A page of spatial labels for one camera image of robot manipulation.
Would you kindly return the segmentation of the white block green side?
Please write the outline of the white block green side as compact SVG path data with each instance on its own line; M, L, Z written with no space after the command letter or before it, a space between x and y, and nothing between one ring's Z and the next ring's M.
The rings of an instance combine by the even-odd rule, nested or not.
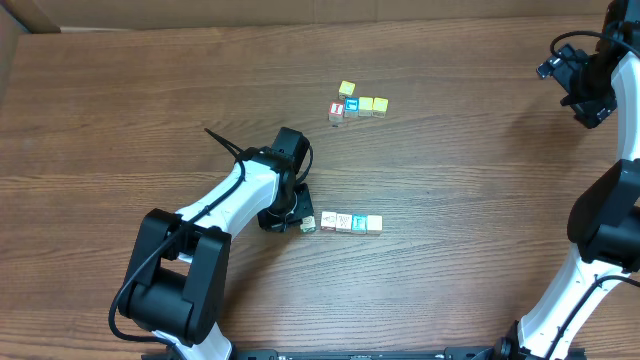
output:
M300 231L302 233L311 233L316 231L316 221L313 215L304 217L300 224Z

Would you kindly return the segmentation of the white block red side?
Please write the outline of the white block red side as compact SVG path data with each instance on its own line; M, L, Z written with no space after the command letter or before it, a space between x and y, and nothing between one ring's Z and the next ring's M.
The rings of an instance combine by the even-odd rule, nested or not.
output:
M321 213L321 229L324 231L336 230L337 213L331 211L323 211Z

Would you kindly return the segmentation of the white letter W block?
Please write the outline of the white letter W block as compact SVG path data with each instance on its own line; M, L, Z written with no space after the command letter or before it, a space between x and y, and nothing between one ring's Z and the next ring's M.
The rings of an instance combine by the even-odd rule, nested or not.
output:
M351 214L336 214L335 229L337 232L350 233L352 231L353 216Z

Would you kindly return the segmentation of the blue letter P block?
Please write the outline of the blue letter P block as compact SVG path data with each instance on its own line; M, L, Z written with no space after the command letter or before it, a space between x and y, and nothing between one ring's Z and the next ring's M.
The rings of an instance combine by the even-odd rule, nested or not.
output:
M366 234L367 233L367 215L352 215L352 223L351 223L351 232L355 234Z

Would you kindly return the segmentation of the lone yellow block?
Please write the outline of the lone yellow block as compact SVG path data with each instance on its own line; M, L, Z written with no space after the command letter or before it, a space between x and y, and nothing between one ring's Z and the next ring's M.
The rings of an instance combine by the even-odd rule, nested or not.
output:
M380 215L368 215L366 232L368 234L381 234L383 232L383 217Z

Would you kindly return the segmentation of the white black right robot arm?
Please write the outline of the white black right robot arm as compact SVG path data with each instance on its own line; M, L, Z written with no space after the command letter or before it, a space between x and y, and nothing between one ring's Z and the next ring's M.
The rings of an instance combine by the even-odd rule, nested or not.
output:
M565 90L561 103L585 128L618 115L616 161L574 203L571 243L560 270L534 308L480 359L582 359L570 346L580 328L618 284L637 286L639 270L639 3L615 0L593 54L561 34L537 69Z

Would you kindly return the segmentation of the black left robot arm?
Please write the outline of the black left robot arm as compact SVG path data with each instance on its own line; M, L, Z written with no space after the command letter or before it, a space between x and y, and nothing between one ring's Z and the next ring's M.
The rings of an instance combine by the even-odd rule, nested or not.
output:
M231 173L193 204L143 218L108 313L115 337L162 344L162 359L244 358L218 325L232 241L252 219L283 233L314 213L313 150L301 132L283 127L262 148L214 138L234 158Z

